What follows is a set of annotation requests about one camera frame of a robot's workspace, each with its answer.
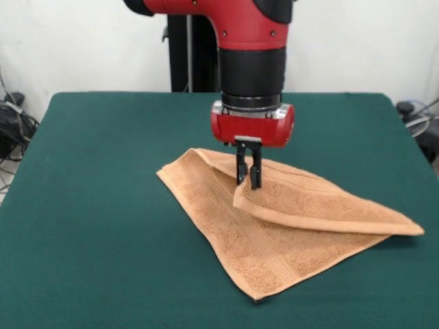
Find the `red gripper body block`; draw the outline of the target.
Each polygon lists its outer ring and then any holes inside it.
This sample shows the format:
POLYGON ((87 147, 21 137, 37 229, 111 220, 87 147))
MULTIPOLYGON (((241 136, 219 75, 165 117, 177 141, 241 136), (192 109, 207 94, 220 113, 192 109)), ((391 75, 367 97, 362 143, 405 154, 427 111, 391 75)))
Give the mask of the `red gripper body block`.
POLYGON ((237 112, 217 100, 211 108, 214 137, 230 144, 250 141, 264 147, 284 147, 291 138, 294 119, 294 107, 286 103, 271 111, 237 112))

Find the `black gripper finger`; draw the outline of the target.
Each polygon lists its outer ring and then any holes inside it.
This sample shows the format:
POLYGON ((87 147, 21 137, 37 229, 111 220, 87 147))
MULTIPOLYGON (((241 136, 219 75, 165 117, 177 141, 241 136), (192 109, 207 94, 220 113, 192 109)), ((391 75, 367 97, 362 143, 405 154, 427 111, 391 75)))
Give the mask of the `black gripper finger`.
POLYGON ((244 143, 238 143, 236 145, 236 182, 239 186, 248 174, 248 166, 245 161, 246 157, 246 145, 244 143))
POLYGON ((252 159, 253 163, 250 168, 250 181, 251 189, 257 190, 261 188, 261 148, 255 147, 252 149, 252 159))

